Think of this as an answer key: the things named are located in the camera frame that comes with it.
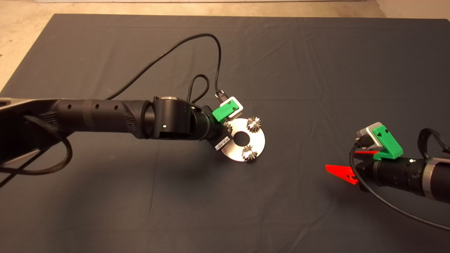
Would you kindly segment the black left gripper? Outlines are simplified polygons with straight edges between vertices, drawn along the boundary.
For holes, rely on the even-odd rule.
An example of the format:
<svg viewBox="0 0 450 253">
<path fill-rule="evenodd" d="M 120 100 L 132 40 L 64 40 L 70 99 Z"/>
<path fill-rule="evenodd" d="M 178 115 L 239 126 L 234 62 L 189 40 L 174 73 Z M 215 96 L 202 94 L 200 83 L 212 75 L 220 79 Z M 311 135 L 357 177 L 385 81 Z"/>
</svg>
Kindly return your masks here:
<svg viewBox="0 0 450 253">
<path fill-rule="evenodd" d="M 232 127 L 230 122 L 219 122 L 213 116 L 213 110 L 208 105 L 202 107 L 207 119 L 207 132 L 202 140 L 207 141 L 215 151 L 221 151 L 233 139 L 227 127 Z"/>
</svg>

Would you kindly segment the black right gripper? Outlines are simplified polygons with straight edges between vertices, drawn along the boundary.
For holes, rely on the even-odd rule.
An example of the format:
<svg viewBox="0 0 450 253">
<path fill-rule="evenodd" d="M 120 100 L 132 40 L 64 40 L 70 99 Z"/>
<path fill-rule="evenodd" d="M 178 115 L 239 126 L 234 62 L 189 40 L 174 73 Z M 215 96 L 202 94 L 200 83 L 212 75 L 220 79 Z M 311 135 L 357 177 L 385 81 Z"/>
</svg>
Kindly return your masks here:
<svg viewBox="0 0 450 253">
<path fill-rule="evenodd" d="M 373 156 L 379 151 L 355 151 L 355 156 Z M 378 165 L 377 160 L 365 160 L 357 163 L 355 168 L 360 175 L 360 178 L 371 188 L 379 186 L 378 179 Z M 349 166 L 325 165 L 325 170 L 350 184 L 356 185 L 359 183 L 355 173 Z"/>
</svg>

